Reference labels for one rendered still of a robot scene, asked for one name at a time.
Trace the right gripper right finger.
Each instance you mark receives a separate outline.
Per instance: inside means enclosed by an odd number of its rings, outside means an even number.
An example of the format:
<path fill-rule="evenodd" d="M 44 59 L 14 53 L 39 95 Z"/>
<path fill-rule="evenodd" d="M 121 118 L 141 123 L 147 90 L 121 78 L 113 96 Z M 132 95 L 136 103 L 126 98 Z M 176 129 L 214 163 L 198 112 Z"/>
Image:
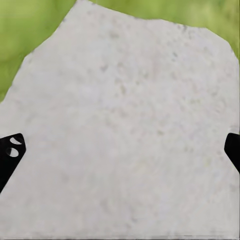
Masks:
<path fill-rule="evenodd" d="M 240 135 L 229 132 L 225 141 L 224 151 L 240 173 Z"/>

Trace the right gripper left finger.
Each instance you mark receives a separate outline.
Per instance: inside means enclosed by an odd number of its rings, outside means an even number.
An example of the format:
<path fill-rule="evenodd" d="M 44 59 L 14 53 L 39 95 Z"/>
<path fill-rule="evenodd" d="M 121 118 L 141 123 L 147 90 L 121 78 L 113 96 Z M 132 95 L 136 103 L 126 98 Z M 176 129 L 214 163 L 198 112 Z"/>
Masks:
<path fill-rule="evenodd" d="M 0 138 L 0 193 L 26 152 L 21 133 Z"/>

